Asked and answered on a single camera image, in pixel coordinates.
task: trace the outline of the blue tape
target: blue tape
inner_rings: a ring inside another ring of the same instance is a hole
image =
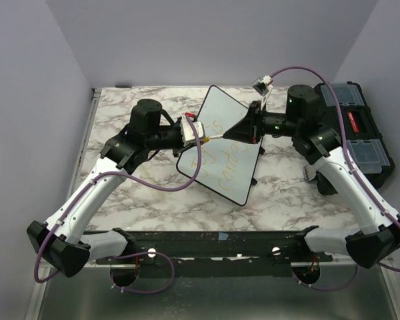
[[[228,239],[228,233],[220,232],[218,233],[218,240],[224,241]]]

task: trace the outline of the cable clip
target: cable clip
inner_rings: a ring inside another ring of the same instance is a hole
[[[381,211],[381,214],[382,214],[382,215],[389,215],[390,212],[389,212],[388,209],[386,209],[386,210],[384,210],[384,211]]]

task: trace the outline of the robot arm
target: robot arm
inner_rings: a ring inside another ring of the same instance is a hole
[[[264,135],[291,137],[294,148],[329,180],[359,224],[359,229],[316,228],[305,236],[308,247],[317,253],[349,255],[360,266],[370,268],[400,247],[400,229],[385,216],[400,222],[400,215],[378,194],[351,157],[353,169],[349,168],[340,137],[332,128],[320,124],[320,103],[311,87],[292,86],[284,114],[267,112],[261,102],[254,101],[247,115],[223,137],[244,143],[258,143]],[[382,202],[384,212],[354,177],[353,170]]]
[[[169,125],[160,125],[162,115]],[[77,274],[88,261],[132,253],[134,238],[121,229],[83,233],[108,196],[148,160],[150,151],[172,149],[177,156],[195,145],[193,128],[200,142],[205,140],[203,124],[191,116],[193,123],[184,117],[174,122],[157,101],[138,101],[129,124],[106,142],[76,192],[46,222],[30,224],[27,233],[36,252],[67,277]]]

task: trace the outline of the purple-gray wall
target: purple-gray wall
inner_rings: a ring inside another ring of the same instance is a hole
[[[377,0],[47,0],[90,83],[250,85],[302,64],[332,79]],[[316,83],[282,74],[279,85]]]
[[[336,80],[359,82],[375,111],[373,116],[396,165],[383,195],[400,212],[400,0],[378,2]],[[394,258],[400,267],[400,250]]]
[[[25,316],[25,229],[65,200],[91,94],[44,0],[0,0],[0,319]]]

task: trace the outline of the marble surface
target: marble surface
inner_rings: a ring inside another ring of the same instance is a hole
[[[92,168],[108,138],[129,122],[139,99],[156,99],[176,118],[200,109],[208,87],[136,87],[103,89],[89,138],[81,178]],[[251,88],[223,88],[248,106],[260,96]],[[284,112],[287,88],[275,88],[267,109]],[[310,225],[326,228],[355,227],[354,216],[338,195],[324,197],[315,185],[304,182],[307,164],[291,146],[290,138],[266,137],[246,206],[240,207],[194,183],[183,191],[166,193],[126,180],[91,220],[89,229],[252,231],[300,230]],[[142,164],[135,176],[166,187],[182,185],[187,178],[175,168],[170,151],[162,151]]]

